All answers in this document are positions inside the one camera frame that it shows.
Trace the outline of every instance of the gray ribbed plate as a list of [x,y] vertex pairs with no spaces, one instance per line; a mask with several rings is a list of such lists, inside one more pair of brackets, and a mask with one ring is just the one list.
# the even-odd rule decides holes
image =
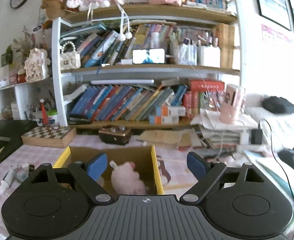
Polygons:
[[[74,232],[57,240],[239,240],[212,227],[197,207],[174,196],[120,196],[96,207]],[[270,240],[285,240],[282,235]]]

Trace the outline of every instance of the green lid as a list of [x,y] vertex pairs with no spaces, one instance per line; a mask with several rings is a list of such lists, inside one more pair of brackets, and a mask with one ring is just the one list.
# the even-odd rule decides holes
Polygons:
[[48,116],[53,116],[53,115],[58,115],[57,110],[56,109],[52,109],[47,111],[47,115]]

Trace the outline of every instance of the brown teddy bear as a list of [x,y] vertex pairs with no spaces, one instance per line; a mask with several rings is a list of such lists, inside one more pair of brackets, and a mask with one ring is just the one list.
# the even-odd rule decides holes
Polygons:
[[66,12],[64,10],[65,4],[60,0],[43,0],[41,9],[46,9],[46,15],[49,20],[54,20],[58,17],[64,17]]

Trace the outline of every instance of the smartphone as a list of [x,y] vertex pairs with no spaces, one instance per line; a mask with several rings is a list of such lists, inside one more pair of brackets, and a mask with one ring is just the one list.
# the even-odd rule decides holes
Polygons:
[[164,64],[165,49],[134,49],[134,64]]

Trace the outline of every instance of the yellow box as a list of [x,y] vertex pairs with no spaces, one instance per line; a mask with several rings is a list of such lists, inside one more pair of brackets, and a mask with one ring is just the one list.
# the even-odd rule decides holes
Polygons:
[[[54,168],[67,167],[75,161],[87,162],[99,153],[106,153],[108,163],[113,160],[116,164],[121,165],[125,162],[134,162],[136,164],[135,171],[140,175],[150,188],[148,194],[163,195],[163,187],[160,180],[158,162],[154,146],[149,147],[126,147],[116,149],[92,149],[85,147],[67,147],[59,159],[54,164]],[[112,168],[107,165],[107,169],[102,174],[105,180],[104,189],[111,195],[116,193],[111,187],[110,177]]]

